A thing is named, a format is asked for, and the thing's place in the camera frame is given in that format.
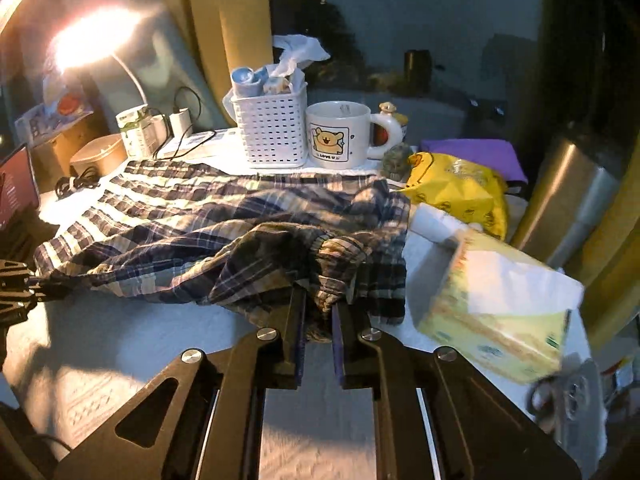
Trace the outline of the yellow plastic bag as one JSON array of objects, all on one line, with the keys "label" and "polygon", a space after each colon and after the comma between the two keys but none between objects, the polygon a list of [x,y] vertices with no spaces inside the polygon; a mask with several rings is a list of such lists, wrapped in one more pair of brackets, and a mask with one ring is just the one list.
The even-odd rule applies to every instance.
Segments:
[{"label": "yellow plastic bag", "polygon": [[427,204],[464,223],[479,224],[499,240],[506,239],[509,211],[506,182],[497,171],[447,154],[417,152],[400,190],[411,203]]}]

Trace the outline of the stainless steel thermos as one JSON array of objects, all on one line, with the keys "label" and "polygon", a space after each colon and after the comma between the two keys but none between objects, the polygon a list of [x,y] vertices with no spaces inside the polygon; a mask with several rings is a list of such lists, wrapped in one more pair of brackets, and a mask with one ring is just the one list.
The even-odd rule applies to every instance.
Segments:
[{"label": "stainless steel thermos", "polygon": [[611,206],[625,169],[620,148],[571,122],[553,141],[511,245],[560,268]]}]

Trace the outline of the red screen tablet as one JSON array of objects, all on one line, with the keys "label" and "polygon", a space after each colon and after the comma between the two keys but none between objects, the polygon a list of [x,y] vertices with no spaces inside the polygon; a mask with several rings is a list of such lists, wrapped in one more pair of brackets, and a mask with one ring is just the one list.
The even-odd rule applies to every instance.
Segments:
[{"label": "red screen tablet", "polygon": [[1,229],[5,229],[17,214],[27,209],[37,210],[39,205],[32,156],[28,145],[23,143],[1,163]]}]

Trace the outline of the white perforated plastic basket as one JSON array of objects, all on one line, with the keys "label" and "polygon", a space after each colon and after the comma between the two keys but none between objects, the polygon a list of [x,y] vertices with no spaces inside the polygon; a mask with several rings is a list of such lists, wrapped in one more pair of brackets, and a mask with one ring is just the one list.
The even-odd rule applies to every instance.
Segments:
[{"label": "white perforated plastic basket", "polygon": [[237,98],[229,91],[222,105],[239,130],[248,166],[288,169],[306,162],[306,82],[294,93],[252,98]]}]

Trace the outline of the yellow curtain left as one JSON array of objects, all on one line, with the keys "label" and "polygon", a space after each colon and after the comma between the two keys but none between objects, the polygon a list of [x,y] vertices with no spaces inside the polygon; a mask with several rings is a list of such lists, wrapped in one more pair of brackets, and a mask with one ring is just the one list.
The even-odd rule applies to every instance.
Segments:
[{"label": "yellow curtain left", "polygon": [[231,89],[230,70],[273,61],[269,0],[164,0],[188,52],[204,77],[191,84],[205,103],[201,129],[226,128],[231,117],[222,98]]}]

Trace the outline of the plaid checkered pants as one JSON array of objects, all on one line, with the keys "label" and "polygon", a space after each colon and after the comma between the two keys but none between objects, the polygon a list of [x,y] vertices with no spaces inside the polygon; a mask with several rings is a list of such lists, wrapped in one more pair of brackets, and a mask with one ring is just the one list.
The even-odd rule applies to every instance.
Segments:
[{"label": "plaid checkered pants", "polygon": [[408,198],[366,174],[232,176],[140,160],[36,249],[35,266],[46,283],[214,304],[257,326],[301,287],[307,334],[326,341],[337,304],[404,319],[409,217]]}]

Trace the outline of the white power adapter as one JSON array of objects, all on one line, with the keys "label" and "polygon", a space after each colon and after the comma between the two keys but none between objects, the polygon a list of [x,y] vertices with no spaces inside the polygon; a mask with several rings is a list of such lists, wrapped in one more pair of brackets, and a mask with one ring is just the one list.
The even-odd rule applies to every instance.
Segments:
[{"label": "white power adapter", "polygon": [[176,139],[190,136],[193,128],[190,110],[187,107],[183,107],[171,113],[169,115],[169,125],[172,135]]}]

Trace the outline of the yellow curtain right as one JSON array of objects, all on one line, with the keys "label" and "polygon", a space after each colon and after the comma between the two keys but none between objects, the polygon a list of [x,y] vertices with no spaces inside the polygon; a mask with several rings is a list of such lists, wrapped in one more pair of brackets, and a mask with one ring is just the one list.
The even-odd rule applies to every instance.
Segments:
[{"label": "yellow curtain right", "polygon": [[639,311],[639,149],[602,221],[565,266],[585,286],[579,308],[592,350],[605,346]]}]

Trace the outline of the yellow tissue box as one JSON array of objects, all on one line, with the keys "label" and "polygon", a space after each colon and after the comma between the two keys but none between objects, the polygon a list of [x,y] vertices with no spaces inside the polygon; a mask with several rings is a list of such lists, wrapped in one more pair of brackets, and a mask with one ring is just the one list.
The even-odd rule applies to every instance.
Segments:
[{"label": "yellow tissue box", "polygon": [[562,367],[570,312],[585,287],[495,237],[466,230],[419,330],[526,385]]}]

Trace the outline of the smartphone with clear case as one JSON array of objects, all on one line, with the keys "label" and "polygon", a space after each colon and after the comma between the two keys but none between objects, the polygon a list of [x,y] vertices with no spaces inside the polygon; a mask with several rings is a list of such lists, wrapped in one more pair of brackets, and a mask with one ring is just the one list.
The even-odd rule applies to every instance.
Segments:
[{"label": "smartphone with clear case", "polygon": [[597,363],[585,360],[552,382],[553,437],[579,467],[582,478],[598,468],[602,415],[602,385]]}]

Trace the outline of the white green small box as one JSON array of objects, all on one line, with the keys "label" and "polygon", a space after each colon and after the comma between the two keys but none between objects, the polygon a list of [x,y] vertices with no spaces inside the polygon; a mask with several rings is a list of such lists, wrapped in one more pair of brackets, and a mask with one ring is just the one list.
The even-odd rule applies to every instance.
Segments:
[{"label": "white green small box", "polygon": [[131,159],[147,159],[158,148],[153,117],[142,104],[116,115],[116,122],[127,155]]}]

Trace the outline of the purple cloth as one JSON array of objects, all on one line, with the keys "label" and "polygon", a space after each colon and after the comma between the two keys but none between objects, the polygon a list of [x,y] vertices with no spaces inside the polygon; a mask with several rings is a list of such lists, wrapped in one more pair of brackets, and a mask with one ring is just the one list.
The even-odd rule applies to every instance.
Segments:
[{"label": "purple cloth", "polygon": [[422,152],[451,155],[498,171],[506,182],[528,183],[509,141],[500,139],[422,140]]}]

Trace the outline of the yellow curtain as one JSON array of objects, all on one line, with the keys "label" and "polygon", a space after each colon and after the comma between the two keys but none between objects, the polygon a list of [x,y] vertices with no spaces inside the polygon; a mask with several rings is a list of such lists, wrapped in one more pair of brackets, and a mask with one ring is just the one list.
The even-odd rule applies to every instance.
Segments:
[{"label": "yellow curtain", "polygon": [[602,221],[565,266],[585,286],[579,308],[592,350],[605,346],[639,311],[639,149]]},{"label": "yellow curtain", "polygon": [[231,117],[222,98],[231,89],[230,70],[273,61],[269,0],[164,0],[188,52],[204,77],[191,84],[205,103],[201,129],[226,128]]}]

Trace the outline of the white bear cartoon mug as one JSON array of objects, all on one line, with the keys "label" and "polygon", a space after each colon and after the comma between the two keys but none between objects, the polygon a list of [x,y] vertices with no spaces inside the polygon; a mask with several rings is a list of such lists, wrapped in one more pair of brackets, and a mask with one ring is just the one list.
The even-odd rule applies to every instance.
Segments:
[{"label": "white bear cartoon mug", "polygon": [[[349,101],[326,101],[309,105],[305,112],[310,157],[320,167],[335,171],[381,160],[402,142],[401,126],[392,115],[372,113],[367,105]],[[387,141],[373,145],[374,126],[387,132]]]}]

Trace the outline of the snack bag red white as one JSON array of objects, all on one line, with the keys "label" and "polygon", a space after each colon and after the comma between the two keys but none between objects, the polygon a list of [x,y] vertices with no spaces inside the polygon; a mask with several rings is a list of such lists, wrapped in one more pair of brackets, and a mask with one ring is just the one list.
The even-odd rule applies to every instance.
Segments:
[{"label": "snack bag red white", "polygon": [[42,96],[47,116],[61,122],[81,120],[93,113],[78,76],[72,70],[60,70],[53,61],[44,66]]}]

